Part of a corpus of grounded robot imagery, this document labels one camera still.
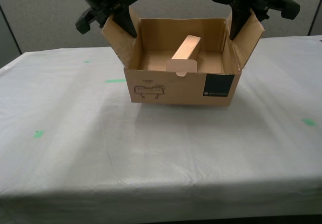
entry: wooden beam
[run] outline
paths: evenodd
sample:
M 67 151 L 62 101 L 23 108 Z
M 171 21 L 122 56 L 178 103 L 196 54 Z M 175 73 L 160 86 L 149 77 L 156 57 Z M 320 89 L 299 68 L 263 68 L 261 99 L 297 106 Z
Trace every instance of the wooden beam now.
M 200 52 L 200 37 L 188 35 L 172 59 L 197 60 Z

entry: cardboard box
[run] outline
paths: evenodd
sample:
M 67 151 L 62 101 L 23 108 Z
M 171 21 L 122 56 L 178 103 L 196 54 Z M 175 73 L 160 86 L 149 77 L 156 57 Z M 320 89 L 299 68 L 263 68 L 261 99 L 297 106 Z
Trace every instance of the cardboard box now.
M 228 106 L 264 28 L 252 14 L 231 41 L 227 19 L 140 19 L 136 39 L 107 20 L 103 35 L 122 63 L 132 102 Z M 188 35 L 200 37 L 197 60 L 172 59 Z

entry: table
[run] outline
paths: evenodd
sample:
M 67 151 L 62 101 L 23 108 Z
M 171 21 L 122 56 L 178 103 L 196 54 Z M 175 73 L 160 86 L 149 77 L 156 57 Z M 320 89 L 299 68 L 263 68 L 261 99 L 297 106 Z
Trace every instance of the table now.
M 262 39 L 228 108 L 130 102 L 111 48 L 0 69 L 0 222 L 322 214 L 322 36 Z

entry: gray panel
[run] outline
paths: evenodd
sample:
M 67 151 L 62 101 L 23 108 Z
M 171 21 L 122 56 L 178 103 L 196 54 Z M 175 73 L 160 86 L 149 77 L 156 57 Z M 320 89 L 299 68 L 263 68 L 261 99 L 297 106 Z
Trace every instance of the gray panel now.
M 265 21 L 265 37 L 307 35 L 319 0 L 295 0 L 301 13 L 295 21 L 282 19 L 271 11 Z M 83 0 L 0 0 L 22 51 L 62 47 L 106 46 L 97 25 L 86 35 L 75 22 L 87 9 Z M 140 0 L 134 8 L 143 17 L 196 18 L 226 17 L 229 6 L 211 0 Z
M 16 43 L 0 12 L 0 68 L 17 58 L 19 55 L 20 53 Z
M 322 5 L 318 10 L 311 35 L 322 35 Z

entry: box label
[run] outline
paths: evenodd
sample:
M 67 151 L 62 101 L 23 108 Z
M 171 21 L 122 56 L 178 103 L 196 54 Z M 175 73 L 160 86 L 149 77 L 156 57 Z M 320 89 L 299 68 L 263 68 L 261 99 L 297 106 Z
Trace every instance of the box label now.
M 203 96 L 228 97 L 234 77 L 233 74 L 207 74 Z

